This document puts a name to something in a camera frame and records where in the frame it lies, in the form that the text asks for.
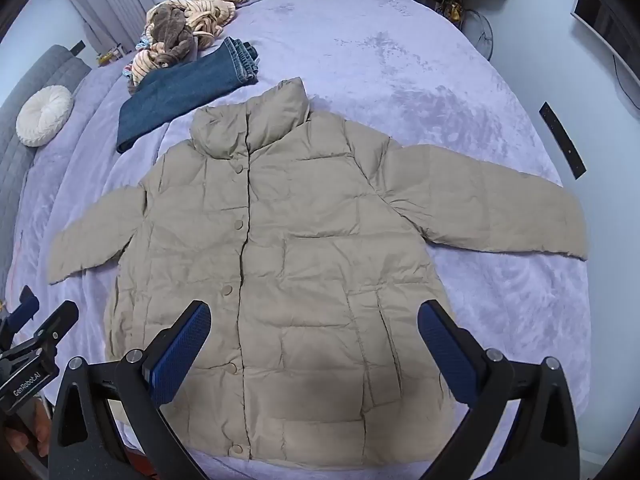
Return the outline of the beige puffer jacket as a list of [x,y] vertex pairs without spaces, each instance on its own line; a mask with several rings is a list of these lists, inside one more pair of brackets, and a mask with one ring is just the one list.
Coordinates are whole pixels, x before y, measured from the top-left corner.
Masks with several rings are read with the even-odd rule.
[[212,328],[167,419],[213,456],[357,468],[432,460],[454,398],[416,328],[447,296],[428,243],[587,255],[546,179],[403,146],[313,110],[299,79],[204,107],[189,140],[55,237],[52,283],[118,262],[105,352],[146,346],[201,300]]

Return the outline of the brown and striped clothes pile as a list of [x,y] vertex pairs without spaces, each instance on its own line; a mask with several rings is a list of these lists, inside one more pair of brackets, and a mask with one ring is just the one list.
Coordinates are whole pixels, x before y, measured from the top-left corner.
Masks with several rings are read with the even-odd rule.
[[250,0],[164,0],[153,6],[146,12],[136,53],[122,71],[129,93],[150,73],[197,58],[247,4]]

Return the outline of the round white cushion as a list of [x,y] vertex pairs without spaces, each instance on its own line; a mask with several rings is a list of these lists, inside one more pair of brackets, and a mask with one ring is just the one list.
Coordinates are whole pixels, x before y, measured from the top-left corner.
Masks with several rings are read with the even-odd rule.
[[29,148],[41,148],[61,131],[73,107],[72,92],[64,86],[49,86],[37,91],[17,115],[18,140]]

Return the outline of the grey quilted headboard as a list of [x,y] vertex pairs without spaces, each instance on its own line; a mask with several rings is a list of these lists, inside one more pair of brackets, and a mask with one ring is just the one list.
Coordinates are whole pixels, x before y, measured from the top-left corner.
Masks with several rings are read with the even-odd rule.
[[1,278],[9,274],[18,203],[36,149],[70,118],[74,92],[91,68],[55,44],[38,58],[1,105]]

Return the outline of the folded blue jeans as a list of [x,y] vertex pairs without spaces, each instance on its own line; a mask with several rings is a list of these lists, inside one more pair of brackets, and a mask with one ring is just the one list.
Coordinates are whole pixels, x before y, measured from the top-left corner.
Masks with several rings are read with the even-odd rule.
[[125,153],[166,122],[254,84],[257,60],[252,44],[228,37],[213,53],[196,61],[149,73],[120,108],[116,152]]

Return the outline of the standing fan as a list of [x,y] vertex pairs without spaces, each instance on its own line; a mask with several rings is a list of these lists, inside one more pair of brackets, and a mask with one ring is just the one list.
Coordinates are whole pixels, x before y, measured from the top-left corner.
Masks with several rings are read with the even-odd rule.
[[494,54],[495,38],[488,18],[477,10],[468,9],[464,12],[461,31],[474,48],[490,61]]

